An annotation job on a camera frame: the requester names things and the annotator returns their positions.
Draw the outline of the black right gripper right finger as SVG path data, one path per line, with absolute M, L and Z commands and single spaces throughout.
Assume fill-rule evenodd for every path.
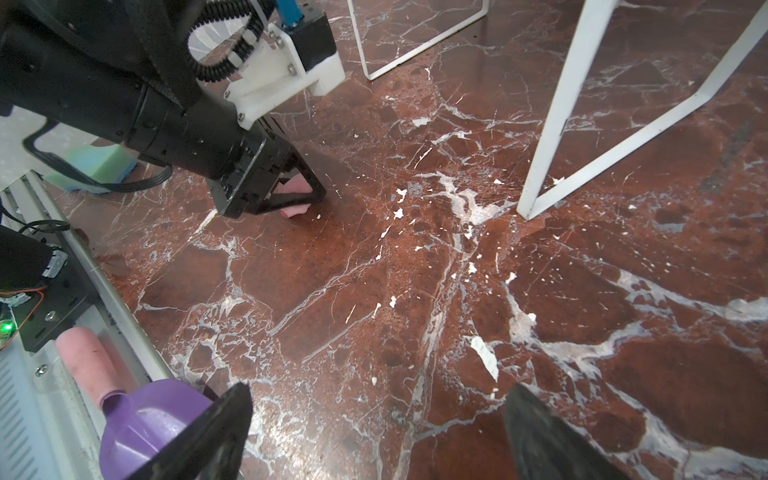
M 520 479 L 627 477 L 522 384 L 506 395 L 503 421 Z

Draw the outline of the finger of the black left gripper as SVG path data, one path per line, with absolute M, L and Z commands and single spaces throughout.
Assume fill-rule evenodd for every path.
M 260 215 L 322 202 L 326 189 L 298 153 L 259 156 L 251 213 Z

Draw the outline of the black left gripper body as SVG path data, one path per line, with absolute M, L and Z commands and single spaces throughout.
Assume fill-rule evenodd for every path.
M 259 156 L 291 154 L 293 147 L 280 136 L 248 133 L 231 167 L 219 179 L 209 180 L 214 205 L 221 216 L 238 218 L 251 213 L 251 200 L 255 197 L 254 171 Z

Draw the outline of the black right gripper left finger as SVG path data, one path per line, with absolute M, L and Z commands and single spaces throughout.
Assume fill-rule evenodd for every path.
M 235 384 L 128 479 L 240 479 L 252 414 L 249 387 Z

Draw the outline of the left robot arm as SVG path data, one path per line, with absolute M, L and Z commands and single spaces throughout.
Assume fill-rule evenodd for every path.
M 245 65 L 270 26 L 297 44 L 293 70 L 329 64 L 325 13 L 295 1 L 5 1 L 1 112 L 41 115 L 134 150 L 161 185 L 181 169 L 205 178 L 229 218 L 304 213 L 325 188 L 268 113 L 245 111 L 209 85 Z

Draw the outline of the white two-tier shelf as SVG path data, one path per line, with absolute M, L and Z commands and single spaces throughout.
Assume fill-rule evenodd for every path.
M 420 30 L 453 10 L 470 7 L 468 1 L 377 1 L 376 16 L 360 21 L 354 2 L 347 4 L 364 77 L 376 81 L 466 29 L 499 24 L 505 35 L 521 44 L 526 55 L 559 60 L 559 70 L 546 65 L 534 76 L 534 87 L 552 94 L 541 121 L 535 151 L 527 170 L 518 214 L 530 220 L 597 178 L 625 157 L 708 103 L 734 75 L 767 34 L 767 7 L 760 6 L 733 44 L 716 59 L 716 40 L 735 31 L 736 1 L 480 1 L 468 18 L 413 45 L 393 60 L 372 69 L 366 59 L 364 38 L 382 23 L 393 23 L 396 13 L 410 7 L 430 14 L 410 25 Z M 636 128 L 621 142 L 552 186 L 545 185 L 563 136 L 592 125 L 598 115 L 611 115 L 605 99 L 615 89 L 626 90 L 619 78 L 643 63 L 637 42 L 660 45 L 651 66 L 666 57 L 675 62 L 695 57 L 713 64 L 709 75 L 691 88 L 690 95 L 653 121 Z

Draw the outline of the green circuit board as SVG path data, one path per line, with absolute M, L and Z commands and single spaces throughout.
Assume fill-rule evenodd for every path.
M 6 349 L 19 335 L 20 330 L 33 318 L 34 314 L 45 300 L 46 289 L 46 286 L 41 286 L 1 293 L 1 350 Z M 29 309 L 22 320 L 19 320 L 16 317 L 15 307 L 8 303 L 9 299 L 16 298 L 19 295 L 24 296 L 27 300 L 29 300 L 32 295 L 38 296 L 38 300 L 34 306 Z

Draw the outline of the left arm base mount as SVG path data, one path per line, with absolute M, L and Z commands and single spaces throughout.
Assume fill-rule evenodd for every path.
M 95 304 L 97 292 L 61 232 L 1 228 L 1 293 L 46 286 L 45 300 L 16 338 L 25 351 L 38 352 L 74 326 Z M 38 300 L 19 295 L 8 300 L 22 320 Z

